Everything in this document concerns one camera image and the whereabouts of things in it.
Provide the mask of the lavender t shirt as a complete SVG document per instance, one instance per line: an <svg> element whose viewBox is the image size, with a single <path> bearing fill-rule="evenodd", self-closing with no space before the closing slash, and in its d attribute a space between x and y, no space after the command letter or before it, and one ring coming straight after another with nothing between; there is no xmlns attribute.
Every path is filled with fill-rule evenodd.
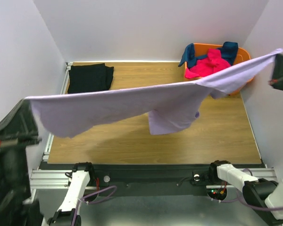
<svg viewBox="0 0 283 226"><path fill-rule="evenodd" d="M273 52L250 60L241 74L257 75L275 56ZM110 124L147 113L152 135L176 133L187 129L199 117L202 101L227 96L218 75L209 80L194 80L131 89L108 90L81 94L27 97L32 111L43 127L57 137L73 138L94 126Z"/></svg>

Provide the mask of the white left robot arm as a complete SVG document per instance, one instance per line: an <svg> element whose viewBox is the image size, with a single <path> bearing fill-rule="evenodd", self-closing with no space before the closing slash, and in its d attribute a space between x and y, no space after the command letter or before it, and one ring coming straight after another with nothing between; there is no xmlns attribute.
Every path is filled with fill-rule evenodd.
<svg viewBox="0 0 283 226"><path fill-rule="evenodd" d="M77 163L67 194L47 221L32 198L27 146L41 141L29 101L20 100L0 121L0 226L79 226L80 201L95 182L91 163Z"/></svg>

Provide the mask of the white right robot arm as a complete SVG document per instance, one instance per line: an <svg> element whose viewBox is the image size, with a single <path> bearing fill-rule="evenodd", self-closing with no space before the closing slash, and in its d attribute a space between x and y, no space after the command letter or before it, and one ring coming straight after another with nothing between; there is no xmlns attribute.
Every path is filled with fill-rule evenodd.
<svg viewBox="0 0 283 226"><path fill-rule="evenodd" d="M269 85L283 91L283 54L275 57ZM283 178L277 183L254 177L251 172L239 170L228 161L215 161L210 165L208 180L213 184L225 181L233 185L239 202L253 209L269 226L283 223Z"/></svg>

